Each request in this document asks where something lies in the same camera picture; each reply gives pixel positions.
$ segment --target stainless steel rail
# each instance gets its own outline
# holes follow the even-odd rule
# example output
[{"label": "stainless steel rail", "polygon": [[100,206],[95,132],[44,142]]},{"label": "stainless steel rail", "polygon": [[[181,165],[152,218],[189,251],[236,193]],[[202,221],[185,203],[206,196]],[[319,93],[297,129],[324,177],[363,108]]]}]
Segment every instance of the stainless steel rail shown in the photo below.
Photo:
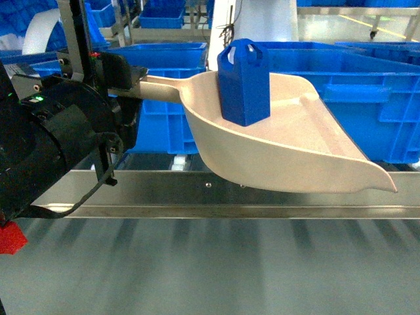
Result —
[{"label": "stainless steel rail", "polygon": [[[390,172],[398,193],[292,194],[241,187],[213,173],[116,171],[116,187],[102,187],[72,217],[109,218],[420,218],[420,173]],[[72,171],[36,205],[68,209],[96,181],[92,171]]]}]

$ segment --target blue storage bin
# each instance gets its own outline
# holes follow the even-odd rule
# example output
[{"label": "blue storage bin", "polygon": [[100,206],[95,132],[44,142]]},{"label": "blue storage bin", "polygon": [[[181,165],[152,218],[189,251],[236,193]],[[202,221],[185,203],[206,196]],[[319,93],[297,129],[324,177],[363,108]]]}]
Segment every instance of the blue storage bin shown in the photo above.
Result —
[{"label": "blue storage bin", "polygon": [[[132,66],[149,68],[150,75],[177,79],[205,71],[205,43],[143,44],[108,49],[121,54]],[[57,60],[33,64],[39,75],[60,73]],[[198,149],[181,104],[144,100],[138,138],[131,153],[196,154]]]},{"label": "blue storage bin", "polygon": [[185,0],[148,0],[151,7],[183,7]]},{"label": "blue storage bin", "polygon": [[215,10],[215,0],[208,0],[207,2],[207,23],[209,24],[209,30],[213,25],[213,11]]},{"label": "blue storage bin", "polygon": [[308,79],[369,159],[419,160],[420,67],[342,51],[269,53],[270,70]]},{"label": "blue storage bin", "polygon": [[347,47],[314,41],[259,41],[258,44],[267,49],[347,49]]},{"label": "blue storage bin", "polygon": [[339,47],[352,47],[362,49],[354,51],[366,56],[405,62],[408,64],[419,65],[417,51],[420,50],[420,43],[341,43],[337,42]]},{"label": "blue storage bin", "polygon": [[298,7],[311,7],[312,0],[297,0]]},{"label": "blue storage bin", "polygon": [[[116,23],[116,16],[111,0],[89,0],[92,6],[94,19],[100,28],[109,28]],[[135,0],[127,0],[129,9],[133,8],[136,3]],[[121,13],[125,14],[125,6],[123,0],[119,0]]]},{"label": "blue storage bin", "polygon": [[378,8],[413,8],[418,7],[418,0],[365,0],[365,7]]},{"label": "blue storage bin", "polygon": [[181,28],[184,25],[185,7],[144,6],[140,14],[142,28]]},{"label": "blue storage bin", "polygon": [[314,7],[342,7],[346,4],[346,0],[312,0]]}]

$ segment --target red object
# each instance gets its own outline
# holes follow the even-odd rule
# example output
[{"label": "red object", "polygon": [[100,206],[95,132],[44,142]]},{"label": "red object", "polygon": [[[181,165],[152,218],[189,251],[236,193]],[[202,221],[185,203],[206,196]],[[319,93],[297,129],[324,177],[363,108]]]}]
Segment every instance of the red object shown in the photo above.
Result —
[{"label": "red object", "polygon": [[15,222],[0,226],[0,254],[16,254],[28,240]]},{"label": "red object", "polygon": [[91,52],[91,57],[98,58],[100,56],[99,52]]}]

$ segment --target black cable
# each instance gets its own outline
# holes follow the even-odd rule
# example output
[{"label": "black cable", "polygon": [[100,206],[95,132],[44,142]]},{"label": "black cable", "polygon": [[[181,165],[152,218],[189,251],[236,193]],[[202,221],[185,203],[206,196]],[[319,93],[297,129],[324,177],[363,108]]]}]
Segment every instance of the black cable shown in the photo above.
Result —
[{"label": "black cable", "polygon": [[223,37],[223,47],[224,48],[229,46],[235,38],[235,23],[238,21],[238,18],[241,15],[242,3],[243,3],[243,0],[241,0],[238,15],[235,17],[235,19],[232,21],[233,5],[231,5],[230,6],[229,24],[218,27],[218,29],[222,29],[222,32],[220,33],[219,37]]},{"label": "black cable", "polygon": [[39,207],[37,205],[31,205],[29,208],[21,214],[19,214],[18,217],[20,218],[41,218],[41,219],[61,219],[64,217],[67,217],[68,215],[71,215],[74,211],[76,211],[81,205],[83,205],[92,195],[98,191],[98,189],[106,182],[109,176],[111,176],[112,172],[117,167],[119,161],[122,158],[123,151],[124,151],[124,144],[122,139],[119,137],[116,133],[99,133],[97,134],[99,137],[100,142],[103,142],[104,140],[111,140],[116,142],[117,145],[117,160],[115,163],[109,166],[109,168],[106,170],[106,172],[103,174],[103,176],[98,180],[97,184],[89,190],[87,194],[85,194],[79,202],[75,203],[73,207],[67,211],[64,212],[55,212],[51,211],[50,209]]}]

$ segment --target beige plastic scoop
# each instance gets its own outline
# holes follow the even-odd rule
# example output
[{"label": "beige plastic scoop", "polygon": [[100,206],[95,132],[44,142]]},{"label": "beige plastic scoop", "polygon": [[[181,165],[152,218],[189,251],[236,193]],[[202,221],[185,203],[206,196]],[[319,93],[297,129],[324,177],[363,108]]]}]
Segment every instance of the beige plastic scoop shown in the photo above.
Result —
[{"label": "beige plastic scoop", "polygon": [[270,74],[271,116],[248,127],[223,119],[217,72],[189,79],[148,76],[121,96],[182,103],[199,153],[218,176],[282,192],[396,191],[368,161],[309,81]]}]

